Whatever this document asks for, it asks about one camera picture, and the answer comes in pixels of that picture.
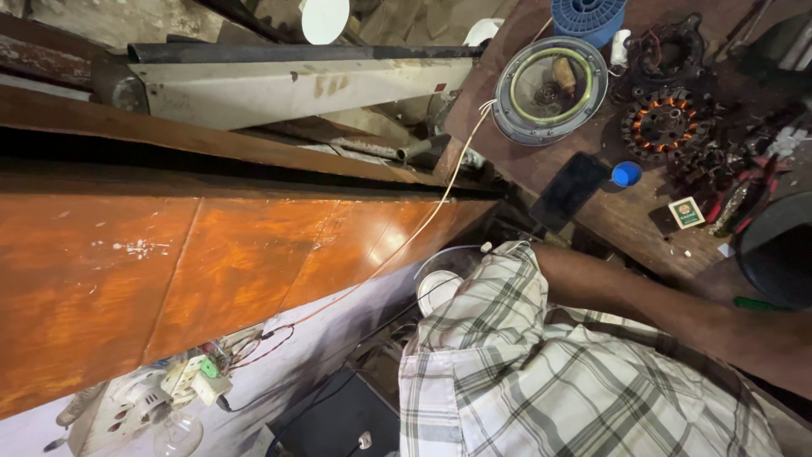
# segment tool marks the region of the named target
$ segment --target black cable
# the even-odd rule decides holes
[[[330,381],[335,379],[335,376],[338,376],[338,375],[334,374],[333,377],[330,379]],[[318,405],[326,402],[330,398],[333,398],[333,396],[335,396],[338,392],[340,392],[341,389],[343,389],[345,385],[349,384],[349,382],[352,381],[353,377],[355,377],[355,373],[351,374],[347,378],[347,380],[338,389],[333,391],[332,394],[327,395],[325,398],[322,398],[321,400],[316,401],[318,396],[321,395],[322,392],[324,392],[324,390],[327,388],[328,385],[330,385],[330,381],[326,382],[324,384],[324,386],[313,396],[313,401],[310,402],[310,404],[302,412],[297,414],[296,417],[291,419],[291,421],[288,422],[287,425],[285,425],[285,427],[282,430],[280,430],[279,433],[274,437],[274,440],[272,442],[270,442],[270,446],[268,447],[268,450],[265,452],[265,457],[271,457],[274,454],[274,448],[276,447],[277,443],[279,443],[279,439],[281,439],[282,435],[284,435],[285,432],[287,432],[299,419],[301,419],[305,414],[307,414],[308,411],[310,411],[313,408],[317,407]]]
[[[333,358],[333,357],[335,357],[336,355],[340,354],[340,353],[341,353],[343,350],[345,350],[345,349],[347,349],[348,347],[353,346],[353,345],[358,346],[358,345],[360,345],[360,344],[362,344],[362,343],[366,342],[366,341],[367,341],[368,339],[370,339],[371,337],[375,336],[375,334],[377,334],[377,333],[378,333],[378,332],[380,332],[381,330],[385,329],[386,327],[389,327],[389,326],[390,326],[390,325],[391,325],[393,322],[395,322],[396,320],[400,319],[400,318],[401,318],[401,317],[403,317],[403,316],[404,316],[404,315],[405,315],[407,312],[409,312],[409,311],[410,311],[412,308],[414,308],[414,307],[415,307],[415,306],[416,306],[416,305],[417,305],[417,304],[420,302],[421,298],[425,298],[425,297],[426,297],[428,294],[431,294],[432,292],[434,292],[434,290],[435,290],[435,289],[437,289],[439,286],[441,286],[441,285],[443,285],[443,284],[445,284],[445,283],[447,283],[447,282],[449,282],[449,281],[453,281],[453,280],[457,279],[458,277],[459,277],[459,276],[452,277],[451,279],[446,280],[446,281],[443,281],[443,282],[441,282],[441,283],[437,284],[435,287],[432,287],[432,288],[431,288],[431,290],[429,290],[428,292],[426,292],[425,294],[423,294],[422,296],[420,296],[420,297],[419,297],[417,300],[415,300],[413,303],[411,303],[410,305],[408,305],[407,307],[405,307],[405,308],[404,308],[404,309],[403,309],[401,312],[399,312],[397,315],[395,315],[395,317],[393,317],[393,318],[389,319],[388,321],[386,321],[386,322],[385,322],[385,323],[383,323],[382,325],[379,325],[379,326],[378,326],[378,327],[377,327],[375,330],[373,330],[373,331],[372,331],[372,332],[370,332],[370,333],[367,333],[367,334],[366,334],[366,336],[362,337],[362,338],[361,338],[361,339],[359,339],[358,341],[356,341],[356,342],[352,342],[352,343],[350,343],[350,344],[348,344],[348,345],[346,345],[346,346],[342,347],[341,349],[337,350],[336,352],[334,352],[332,355],[330,355],[329,357],[327,357],[327,358],[326,358],[326,359],[324,359],[324,360],[319,360],[319,361],[318,361],[318,362],[316,362],[316,363],[315,363],[315,364],[314,364],[312,367],[310,367],[310,368],[308,368],[307,370],[305,370],[305,371],[304,371],[304,373],[302,373],[302,376],[299,376],[299,377],[298,377],[298,378],[296,378],[295,380],[290,381],[290,382],[288,382],[287,384],[283,384],[283,385],[281,385],[281,386],[279,386],[279,387],[274,387],[273,389],[268,390],[268,391],[267,391],[267,392],[265,392],[264,394],[260,394],[260,395],[259,395],[259,396],[257,396],[255,399],[253,399],[253,400],[249,401],[248,403],[245,403],[243,406],[238,407],[237,409],[231,409],[231,405],[229,405],[229,404],[228,404],[228,400],[226,400],[225,395],[220,395],[219,397],[217,397],[217,405],[220,407],[220,409],[224,410],[225,412],[239,412],[239,411],[243,411],[245,408],[247,408],[247,407],[251,406],[252,404],[254,404],[255,402],[257,402],[257,401],[258,401],[258,400],[260,400],[261,398],[264,398],[264,397],[266,397],[266,396],[268,396],[268,395],[271,395],[271,394],[273,394],[273,393],[275,393],[275,392],[278,392],[278,391],[280,391],[280,390],[282,390],[282,389],[285,389],[285,388],[287,388],[289,385],[294,385],[296,382],[299,382],[300,380],[304,379],[304,377],[305,377],[305,376],[306,376],[308,373],[310,373],[312,370],[314,370],[314,369],[316,369],[316,368],[320,367],[320,366],[322,365],[322,363],[325,363],[326,361],[328,361],[328,360],[332,359],[332,358]]]
[[[344,457],[352,457],[352,455],[355,454],[356,451],[359,450],[360,448],[361,448],[360,444],[356,445],[355,447],[352,448],[352,450],[350,450],[349,454],[345,455]]]

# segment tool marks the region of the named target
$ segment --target orange wooden board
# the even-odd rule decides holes
[[[144,363],[277,314],[337,203],[203,200]]]
[[[139,366],[196,206],[0,195],[0,418]]]
[[[361,283],[436,205],[246,196],[0,194],[0,419]],[[443,205],[382,274],[493,204]]]

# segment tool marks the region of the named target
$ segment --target concrete wall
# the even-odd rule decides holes
[[[360,287],[341,302],[297,325],[294,336],[275,352],[238,369],[231,379],[234,388],[227,395],[231,408],[242,407],[259,394],[273,390],[261,401],[238,413],[226,413],[217,405],[207,407],[199,398],[186,406],[183,411],[199,417],[205,430],[203,442],[194,455],[236,457],[249,450],[265,422],[305,397],[318,379],[343,362],[343,355],[354,348],[354,341],[402,309],[398,305],[414,294],[412,276],[418,266],[401,268]],[[286,311],[269,320],[266,329],[294,322],[343,293]],[[261,355],[275,346],[287,335],[284,332],[264,341],[254,354]],[[324,361],[336,352],[335,357]],[[70,399],[61,398],[0,421],[0,454],[41,455],[48,443],[67,437],[67,432],[58,427],[54,419]],[[140,437],[121,443],[120,447],[111,446],[94,455],[148,457],[153,455],[152,446],[153,434],[148,430]],[[66,444],[47,455],[70,457],[71,452]]]

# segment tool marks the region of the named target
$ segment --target black phone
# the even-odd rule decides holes
[[[530,217],[558,233],[611,176],[611,169],[585,152],[577,152],[555,175],[530,208]]]

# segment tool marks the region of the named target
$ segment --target white checkered shirt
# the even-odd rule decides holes
[[[780,455],[729,366],[615,316],[547,316],[546,295],[529,245],[507,243],[421,321],[400,365],[402,456]]]

